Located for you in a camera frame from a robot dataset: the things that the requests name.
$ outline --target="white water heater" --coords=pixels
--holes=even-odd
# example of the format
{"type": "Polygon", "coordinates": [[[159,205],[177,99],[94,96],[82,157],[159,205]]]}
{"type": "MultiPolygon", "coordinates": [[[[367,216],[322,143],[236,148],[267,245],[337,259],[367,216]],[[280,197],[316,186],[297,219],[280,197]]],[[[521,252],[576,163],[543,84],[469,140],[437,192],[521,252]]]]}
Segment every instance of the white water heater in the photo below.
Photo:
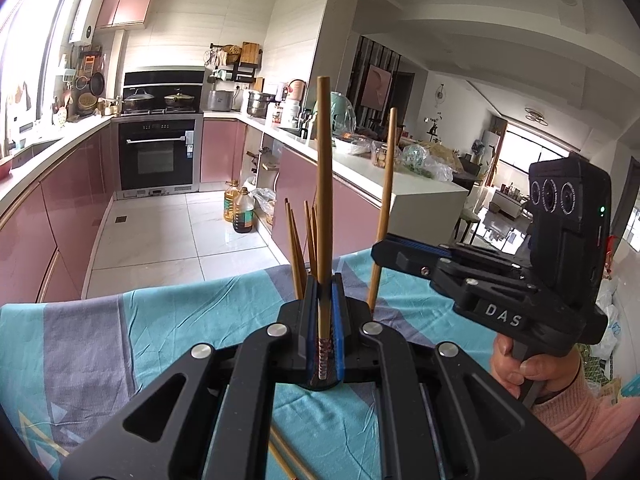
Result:
{"type": "Polygon", "coordinates": [[[69,43],[91,45],[94,38],[95,22],[103,0],[80,0],[78,12],[71,27],[69,43]]]}

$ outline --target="oven door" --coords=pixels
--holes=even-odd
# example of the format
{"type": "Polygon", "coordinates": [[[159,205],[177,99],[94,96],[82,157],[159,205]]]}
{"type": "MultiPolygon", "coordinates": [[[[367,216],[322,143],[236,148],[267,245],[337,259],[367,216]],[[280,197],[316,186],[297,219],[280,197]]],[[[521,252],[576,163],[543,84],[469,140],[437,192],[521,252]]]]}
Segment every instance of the oven door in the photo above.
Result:
{"type": "Polygon", "coordinates": [[[192,184],[193,127],[188,127],[167,121],[121,124],[122,190],[192,184]]]}

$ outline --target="camera lens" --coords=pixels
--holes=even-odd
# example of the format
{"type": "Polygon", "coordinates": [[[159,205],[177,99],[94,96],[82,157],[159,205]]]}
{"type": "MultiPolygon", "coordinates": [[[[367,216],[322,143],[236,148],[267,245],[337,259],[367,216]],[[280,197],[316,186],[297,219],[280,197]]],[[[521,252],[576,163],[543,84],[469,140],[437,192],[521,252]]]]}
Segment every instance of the camera lens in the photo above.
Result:
{"type": "Polygon", "coordinates": [[[549,213],[556,209],[556,192],[556,183],[553,180],[545,180],[542,185],[542,205],[549,213]]]}
{"type": "Polygon", "coordinates": [[[533,205],[538,205],[538,202],[540,202],[540,184],[538,184],[538,181],[531,184],[531,201],[533,205]]]}
{"type": "Polygon", "coordinates": [[[560,206],[565,215],[571,213],[575,208],[575,189],[574,186],[567,182],[562,186],[560,192],[560,206]]]}

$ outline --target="ceiling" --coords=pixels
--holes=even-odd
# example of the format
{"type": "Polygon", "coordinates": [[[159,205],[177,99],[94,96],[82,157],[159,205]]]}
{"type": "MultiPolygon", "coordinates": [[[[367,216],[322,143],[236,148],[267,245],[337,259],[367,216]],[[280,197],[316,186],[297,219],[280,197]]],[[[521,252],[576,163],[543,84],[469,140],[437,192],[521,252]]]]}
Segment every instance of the ceiling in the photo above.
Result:
{"type": "Polygon", "coordinates": [[[503,115],[533,106],[592,155],[640,146],[640,28],[622,0],[359,0],[354,30],[473,83],[503,115]]]}

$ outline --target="countertop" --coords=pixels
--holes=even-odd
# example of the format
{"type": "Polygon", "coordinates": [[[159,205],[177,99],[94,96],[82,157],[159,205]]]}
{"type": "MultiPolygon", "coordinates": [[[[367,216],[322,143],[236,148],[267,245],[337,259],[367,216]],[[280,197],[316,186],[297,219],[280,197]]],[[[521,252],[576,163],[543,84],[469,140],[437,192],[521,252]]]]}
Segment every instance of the countertop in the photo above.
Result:
{"type": "Polygon", "coordinates": [[[41,126],[37,136],[31,136],[26,147],[44,140],[59,141],[25,162],[20,168],[12,169],[9,177],[0,181],[0,216],[49,166],[110,121],[110,117],[91,116],[77,123],[65,123],[62,128],[53,125],[41,126]]]}
{"type": "MultiPolygon", "coordinates": [[[[304,155],[311,160],[318,160],[316,142],[312,140],[306,145],[305,140],[290,134],[279,128],[265,126],[264,119],[256,119],[238,112],[204,112],[205,119],[238,119],[249,126],[256,128],[273,139],[279,140],[292,150],[304,155]]],[[[375,167],[368,157],[333,154],[334,174],[351,182],[361,190],[370,194],[377,200],[382,199],[382,187],[385,181],[385,170],[375,167]]],[[[439,182],[411,171],[400,169],[394,173],[393,195],[422,195],[446,192],[464,192],[466,190],[452,182],[439,182]]]]}

